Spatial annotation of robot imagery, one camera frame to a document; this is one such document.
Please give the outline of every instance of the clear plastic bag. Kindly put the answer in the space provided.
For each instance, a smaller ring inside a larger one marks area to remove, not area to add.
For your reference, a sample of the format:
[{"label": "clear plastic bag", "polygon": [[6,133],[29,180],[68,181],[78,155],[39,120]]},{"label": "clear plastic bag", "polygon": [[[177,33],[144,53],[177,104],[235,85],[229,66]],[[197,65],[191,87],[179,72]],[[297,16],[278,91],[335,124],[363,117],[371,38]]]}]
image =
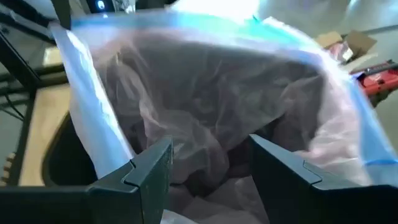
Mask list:
[{"label": "clear plastic bag", "polygon": [[[217,186],[228,151],[260,131],[309,162],[371,184],[363,120],[371,129],[377,121],[348,74],[297,30],[175,11],[92,16],[73,27],[52,32],[72,87],[72,119],[99,177],[170,134],[172,182],[201,172],[202,182]],[[367,132],[390,147],[381,131]]]}]

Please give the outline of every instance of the floor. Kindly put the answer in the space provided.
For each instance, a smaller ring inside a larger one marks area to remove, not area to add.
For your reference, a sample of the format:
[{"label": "floor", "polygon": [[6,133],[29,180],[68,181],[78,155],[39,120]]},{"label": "floor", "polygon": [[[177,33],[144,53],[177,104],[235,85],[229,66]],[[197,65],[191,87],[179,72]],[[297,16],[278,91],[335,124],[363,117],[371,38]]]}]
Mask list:
[{"label": "floor", "polygon": [[[26,1],[41,13],[48,16],[54,15],[50,0]],[[377,39],[378,42],[371,51],[378,52],[379,56],[368,62],[368,65],[388,59],[398,62],[398,54],[396,53],[398,41],[392,41],[398,40],[398,29],[394,29],[395,26],[398,26],[398,1],[396,0],[250,0],[245,1],[243,6],[241,3],[236,5],[231,3],[227,5],[218,4],[218,6],[223,7],[222,11],[238,6],[239,12],[241,12],[246,8],[247,13],[254,14],[260,19],[273,16],[313,37],[329,30],[337,30],[342,34],[348,33],[352,29],[372,30],[371,37]],[[384,29],[384,32],[377,33],[381,30],[380,27],[387,28]],[[32,67],[42,65],[44,48],[47,47],[46,43],[12,29],[7,38]],[[4,72],[4,68],[0,65],[0,73],[2,72]],[[24,113],[24,105],[17,108]],[[398,91],[390,95],[376,108],[380,122],[396,149],[398,149],[398,119],[395,114],[397,112]],[[0,167],[4,163],[2,158],[16,150],[21,126],[21,121],[0,111],[0,142],[2,143],[0,147]]]}]

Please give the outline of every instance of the plastic bag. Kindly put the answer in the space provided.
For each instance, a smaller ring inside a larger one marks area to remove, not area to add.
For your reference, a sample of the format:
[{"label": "plastic bag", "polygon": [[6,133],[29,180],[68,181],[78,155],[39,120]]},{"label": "plastic bag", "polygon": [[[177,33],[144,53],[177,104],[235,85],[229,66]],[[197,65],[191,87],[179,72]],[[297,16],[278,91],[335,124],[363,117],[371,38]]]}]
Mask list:
[{"label": "plastic bag", "polygon": [[[171,134],[172,182],[201,172],[206,185],[218,185],[229,167],[228,151],[260,130],[309,162],[371,183],[361,158],[363,114],[348,88],[352,81],[300,32],[278,23],[242,25],[173,11],[93,16],[73,27],[73,33],[57,26],[52,32],[72,86],[72,119],[80,121],[76,131],[90,157],[101,158],[93,159],[99,177]],[[103,126],[88,123],[94,117]],[[118,146],[92,143],[101,136],[113,136],[110,142]],[[115,154],[116,160],[109,159]],[[335,169],[344,163],[353,171]]]}]

